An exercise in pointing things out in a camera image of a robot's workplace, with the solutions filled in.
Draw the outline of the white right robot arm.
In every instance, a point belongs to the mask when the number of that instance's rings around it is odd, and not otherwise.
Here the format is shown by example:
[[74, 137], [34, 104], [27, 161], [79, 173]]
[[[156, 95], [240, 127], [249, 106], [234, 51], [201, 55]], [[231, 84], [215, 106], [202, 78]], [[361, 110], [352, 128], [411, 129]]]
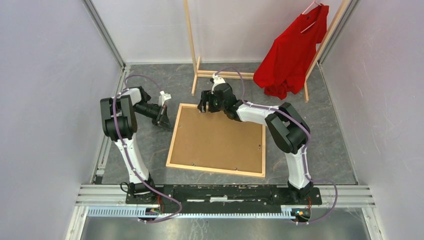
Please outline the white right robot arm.
[[311, 131], [296, 109], [288, 102], [280, 106], [254, 104], [238, 99], [229, 83], [219, 83], [201, 93], [200, 112], [224, 112], [234, 121], [266, 126], [275, 145], [284, 153], [289, 177], [289, 199], [302, 204], [314, 187], [307, 163]]

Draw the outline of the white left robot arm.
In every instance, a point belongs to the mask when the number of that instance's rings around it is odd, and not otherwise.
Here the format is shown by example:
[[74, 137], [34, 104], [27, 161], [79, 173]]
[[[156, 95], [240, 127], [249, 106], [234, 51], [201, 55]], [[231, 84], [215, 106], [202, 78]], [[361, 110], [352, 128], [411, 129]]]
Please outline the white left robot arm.
[[136, 113], [151, 119], [154, 126], [172, 130], [167, 113], [167, 101], [171, 98], [171, 94], [161, 90], [158, 104], [150, 103], [151, 96], [139, 86], [126, 88], [115, 97], [100, 100], [103, 132], [118, 147], [128, 171], [126, 194], [139, 197], [145, 204], [156, 200], [157, 190], [138, 147]]

